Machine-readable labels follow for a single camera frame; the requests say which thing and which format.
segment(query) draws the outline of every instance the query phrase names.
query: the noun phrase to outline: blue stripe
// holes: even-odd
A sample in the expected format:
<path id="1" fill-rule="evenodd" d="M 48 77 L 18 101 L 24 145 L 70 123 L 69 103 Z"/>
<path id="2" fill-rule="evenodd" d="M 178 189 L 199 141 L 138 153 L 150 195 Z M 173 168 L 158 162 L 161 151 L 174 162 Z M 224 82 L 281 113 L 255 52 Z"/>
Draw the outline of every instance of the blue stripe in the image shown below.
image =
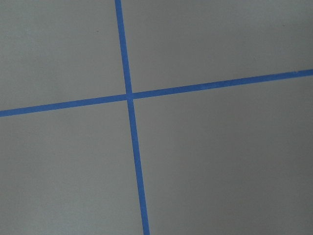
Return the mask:
<path id="1" fill-rule="evenodd" d="M 63 103 L 46 104 L 46 105 L 32 106 L 32 107 L 26 107 L 26 108 L 2 110 L 0 111 L 0 117 L 20 115 L 20 114 L 29 114 L 29 113 L 43 112 L 43 111 L 56 110 L 56 109 L 67 109 L 67 108 L 93 105 L 93 104 L 110 103 L 110 102 L 122 101 L 126 99 L 127 98 L 125 94 L 119 94 L 119 95 L 100 97 L 100 98 L 82 99 L 82 100 L 69 101 L 69 102 L 63 102 Z"/>
<path id="2" fill-rule="evenodd" d="M 133 94 L 133 98 L 140 99 L 140 98 L 154 97 L 154 96 L 167 95 L 167 94 L 194 92 L 194 91 L 209 90 L 209 89 L 215 89 L 215 88 L 221 88 L 221 87 L 231 87 L 231 86 L 238 86 L 238 85 L 244 85 L 244 84 L 268 82 L 268 81 L 312 76 L 312 75 L 313 75 L 313 70 L 285 72 L 285 73 L 263 75 L 263 76 L 257 76 L 257 77 L 233 79 L 233 80 L 227 80 L 227 81 L 221 81 L 221 82 L 210 82 L 210 83 L 203 83 L 203 84 L 183 86 L 183 87 L 166 88 L 166 89 L 147 91 L 147 92 L 137 92 Z"/>
<path id="3" fill-rule="evenodd" d="M 147 213 L 146 197 L 145 197 L 145 190 L 144 190 L 143 176 L 142 176 L 142 169 L 141 169 L 138 133 L 137 133 L 137 126 L 136 126 L 133 91 L 132 91 L 132 83 L 131 83 L 131 73 L 129 69 L 128 55 L 127 55 L 127 46 L 126 46 L 126 37 L 125 37 L 121 0 L 115 0 L 115 9 L 116 9 L 118 34 L 119 34 L 122 63 L 123 63 L 125 89 L 126 89 L 126 95 L 127 95 L 129 123 L 131 126 L 131 136 L 132 136 L 132 143 L 133 143 L 134 163 L 135 163 L 135 171 L 136 171 L 136 179 L 137 179 L 142 229 L 143 229 L 144 235 L 149 235 L 150 231 L 149 231 L 148 213 Z"/>

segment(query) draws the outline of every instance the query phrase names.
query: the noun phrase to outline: vertical blue line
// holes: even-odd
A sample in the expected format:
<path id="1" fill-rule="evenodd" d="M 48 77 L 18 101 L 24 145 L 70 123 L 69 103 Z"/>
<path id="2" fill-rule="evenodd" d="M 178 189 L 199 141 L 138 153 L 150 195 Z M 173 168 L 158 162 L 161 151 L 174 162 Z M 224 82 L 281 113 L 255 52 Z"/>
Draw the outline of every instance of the vertical blue line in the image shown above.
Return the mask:
<path id="1" fill-rule="evenodd" d="M 134 164 L 135 164 L 136 179 L 137 179 L 142 229 L 143 229 L 144 235 L 150 235 L 146 197 L 145 197 L 145 190 L 144 190 L 143 177 L 142 177 L 136 117 L 135 117 L 135 110 L 134 110 L 131 73 L 129 69 L 128 55 L 127 55 L 126 37 L 125 37 L 121 0 L 115 0 L 115 9 L 116 9 L 116 17 L 117 17 L 119 42 L 120 42 L 121 54 L 122 54 L 123 72 L 124 72 L 125 89 L 126 89 L 126 96 L 127 96 L 129 123 L 130 123 L 130 128 L 131 128 L 131 136 L 132 136 L 132 144 L 133 144 Z"/>

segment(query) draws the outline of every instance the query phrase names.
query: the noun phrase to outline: blue tape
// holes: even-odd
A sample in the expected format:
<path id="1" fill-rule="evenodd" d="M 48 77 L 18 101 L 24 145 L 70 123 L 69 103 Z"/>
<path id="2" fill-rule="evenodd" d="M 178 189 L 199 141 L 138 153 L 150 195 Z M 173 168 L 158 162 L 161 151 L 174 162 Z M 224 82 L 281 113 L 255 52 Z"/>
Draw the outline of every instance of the blue tape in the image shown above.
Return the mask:
<path id="1" fill-rule="evenodd" d="M 135 163 L 135 171 L 136 171 L 136 179 L 137 179 L 142 229 L 143 229 L 144 235 L 150 235 L 146 197 L 145 197 L 145 190 L 144 190 L 143 176 L 142 176 L 142 169 L 141 169 L 138 133 L 137 133 L 137 126 L 136 126 L 135 110 L 134 110 L 131 73 L 129 69 L 128 55 L 127 55 L 127 46 L 126 46 L 126 37 L 125 37 L 121 0 L 115 0 L 115 9 L 116 9 L 118 35 L 119 35 L 123 71 L 124 71 L 129 123 L 131 127 L 131 136 L 132 136 L 132 144 L 133 144 L 134 163 Z"/>
<path id="2" fill-rule="evenodd" d="M 221 81 L 221 82 L 210 82 L 210 83 L 203 83 L 203 84 L 183 86 L 183 87 L 166 88 L 166 89 L 147 91 L 147 92 L 137 92 L 133 94 L 133 99 L 140 99 L 140 98 L 147 98 L 147 97 L 154 97 L 154 96 L 168 95 L 168 94 L 178 94 L 178 93 L 184 93 L 184 92 L 209 90 L 209 89 L 215 89 L 215 88 L 231 87 L 231 86 L 238 86 L 238 85 L 259 83 L 259 82 L 268 82 L 268 81 L 282 80 L 282 79 L 288 79 L 288 78 L 297 78 L 297 77 L 304 77 L 304 76 L 311 76 L 311 75 L 313 75 L 313 70 L 303 70 L 303 71 L 297 71 L 297 72 L 285 72 L 285 73 L 262 75 L 262 76 L 256 76 L 256 77 L 247 77 L 247 78 L 233 79 L 233 80 L 227 80 L 227 81 Z"/>
<path id="3" fill-rule="evenodd" d="M 18 108 L 18 109 L 2 110 L 0 111 L 0 117 L 20 115 L 20 114 L 29 114 L 29 113 L 43 112 L 43 111 L 56 110 L 56 109 L 67 109 L 67 108 L 93 105 L 93 104 L 111 103 L 111 102 L 122 101 L 126 99 L 127 98 L 125 94 L 119 94 L 119 95 L 106 96 L 106 97 L 100 97 L 100 98 L 82 99 L 82 100 L 69 101 L 69 102 L 63 102 L 63 103 L 46 104 L 46 105 L 39 105 L 39 106 L 32 106 L 32 107 L 25 107 L 25 108 Z"/>

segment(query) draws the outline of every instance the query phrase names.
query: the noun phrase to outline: horizontal blue line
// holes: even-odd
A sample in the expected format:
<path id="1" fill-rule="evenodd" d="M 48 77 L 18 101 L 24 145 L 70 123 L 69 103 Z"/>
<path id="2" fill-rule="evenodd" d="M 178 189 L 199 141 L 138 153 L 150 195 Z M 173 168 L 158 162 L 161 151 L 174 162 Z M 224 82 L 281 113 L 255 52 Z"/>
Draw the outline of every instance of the horizontal blue line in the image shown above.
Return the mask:
<path id="1" fill-rule="evenodd" d="M 29 113 L 43 112 L 43 111 L 56 110 L 56 109 L 66 109 L 66 108 L 73 108 L 73 107 L 93 105 L 93 104 L 103 104 L 103 103 L 110 103 L 110 102 L 116 102 L 116 101 L 122 101 L 122 100 L 126 100 L 125 94 L 92 98 L 92 99 L 82 99 L 82 100 L 76 100 L 76 101 L 68 101 L 68 102 L 56 103 L 56 104 L 46 104 L 46 105 L 32 106 L 32 107 L 26 107 L 26 108 L 3 110 L 3 111 L 0 111 L 0 117 L 19 115 L 19 114 L 29 114 Z"/>
<path id="2" fill-rule="evenodd" d="M 256 76 L 256 77 L 233 79 L 233 80 L 227 80 L 227 81 L 221 81 L 221 82 L 210 82 L 210 83 L 203 83 L 203 84 L 183 86 L 183 87 L 165 88 L 165 89 L 154 90 L 154 91 L 133 93 L 133 99 L 141 99 L 141 98 L 168 95 L 168 94 L 178 94 L 178 93 L 184 93 L 184 92 L 209 90 L 209 89 L 215 89 L 215 88 L 231 87 L 231 86 L 238 86 L 238 85 L 259 83 L 259 82 L 268 82 L 268 81 L 282 80 L 282 79 L 288 79 L 288 78 L 297 78 L 297 77 L 304 77 L 304 76 L 311 76 L 311 75 L 313 75 L 313 70 L 303 70 L 303 71 L 297 71 L 297 72 L 285 72 L 285 73 L 278 73 L 278 74 L 271 74 L 271 75 L 262 75 L 262 76 Z"/>

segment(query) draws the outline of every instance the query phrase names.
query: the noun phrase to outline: gray surface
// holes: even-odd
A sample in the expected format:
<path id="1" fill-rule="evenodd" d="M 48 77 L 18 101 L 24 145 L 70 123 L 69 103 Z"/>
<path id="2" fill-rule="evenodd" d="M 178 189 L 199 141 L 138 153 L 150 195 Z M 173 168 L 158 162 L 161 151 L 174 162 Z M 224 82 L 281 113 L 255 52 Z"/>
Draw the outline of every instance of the gray surface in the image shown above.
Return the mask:
<path id="1" fill-rule="evenodd" d="M 0 118 L 1 235 L 142 234 L 127 105 Z"/>
<path id="2" fill-rule="evenodd" d="M 124 0 L 134 91 L 311 69 L 312 0 Z"/>
<path id="3" fill-rule="evenodd" d="M 151 235 L 313 234 L 313 77 L 135 101 Z"/>
<path id="4" fill-rule="evenodd" d="M 2 0 L 0 22 L 0 110 L 125 93 L 113 0 Z"/>

